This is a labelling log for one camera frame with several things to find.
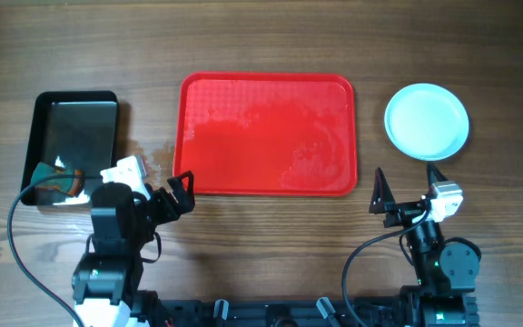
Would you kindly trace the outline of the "orange green scrubbing sponge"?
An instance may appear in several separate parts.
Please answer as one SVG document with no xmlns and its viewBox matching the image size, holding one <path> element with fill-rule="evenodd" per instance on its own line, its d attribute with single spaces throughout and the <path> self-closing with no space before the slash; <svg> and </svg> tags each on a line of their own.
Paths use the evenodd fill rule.
<svg viewBox="0 0 523 327">
<path fill-rule="evenodd" d="M 30 184 L 34 184 L 38 189 L 55 190 L 75 197 L 83 189 L 84 172 L 40 162 L 34 169 Z"/>
</svg>

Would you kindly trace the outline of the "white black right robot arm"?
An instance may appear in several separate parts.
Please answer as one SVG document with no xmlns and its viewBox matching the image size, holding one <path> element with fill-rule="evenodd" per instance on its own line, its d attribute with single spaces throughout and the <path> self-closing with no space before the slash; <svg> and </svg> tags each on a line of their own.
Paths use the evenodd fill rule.
<svg viewBox="0 0 523 327">
<path fill-rule="evenodd" d="M 476 289 L 481 251 L 471 241 L 445 238 L 439 224 L 463 203 L 460 186 L 432 163 L 427 166 L 429 189 L 419 200 L 398 203 L 381 169 L 375 171 L 369 212 L 383 213 L 386 228 L 400 227 L 401 247 L 409 256 L 418 283 L 403 286 L 390 298 L 375 298 L 356 305 L 375 326 L 479 325 Z"/>
</svg>

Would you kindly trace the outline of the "white plate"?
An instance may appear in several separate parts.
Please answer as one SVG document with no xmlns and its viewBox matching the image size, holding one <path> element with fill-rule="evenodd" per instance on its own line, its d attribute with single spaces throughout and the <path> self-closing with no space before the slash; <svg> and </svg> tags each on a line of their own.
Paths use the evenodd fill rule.
<svg viewBox="0 0 523 327">
<path fill-rule="evenodd" d="M 426 162 L 450 158 L 469 139 L 464 104 L 436 84 L 410 84 L 388 102 L 383 125 L 390 141 L 407 156 Z"/>
</svg>

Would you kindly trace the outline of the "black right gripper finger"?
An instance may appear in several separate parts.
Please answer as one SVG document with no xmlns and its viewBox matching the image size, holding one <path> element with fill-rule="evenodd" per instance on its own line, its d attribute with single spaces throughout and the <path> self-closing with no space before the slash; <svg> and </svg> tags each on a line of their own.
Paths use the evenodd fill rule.
<svg viewBox="0 0 523 327">
<path fill-rule="evenodd" d="M 429 186 L 432 186 L 437 182 L 446 182 L 448 180 L 448 178 L 432 162 L 427 163 L 427 177 Z"/>
<path fill-rule="evenodd" d="M 369 213 L 389 213 L 395 208 L 395 199 L 380 167 L 375 170 L 373 193 Z"/>
</svg>

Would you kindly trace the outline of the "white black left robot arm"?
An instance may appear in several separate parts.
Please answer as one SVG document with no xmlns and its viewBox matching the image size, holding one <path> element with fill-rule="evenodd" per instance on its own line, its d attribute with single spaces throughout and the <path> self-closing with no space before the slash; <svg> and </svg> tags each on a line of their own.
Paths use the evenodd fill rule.
<svg viewBox="0 0 523 327">
<path fill-rule="evenodd" d="M 178 220 L 195 206 L 194 175 L 187 171 L 167 180 L 171 187 L 146 193 L 126 183 L 109 182 L 92 196 L 93 233 L 73 277 L 75 326 L 173 326 L 156 291 L 139 288 L 143 266 L 154 259 L 142 256 L 143 247 L 157 243 L 156 228 Z"/>
</svg>

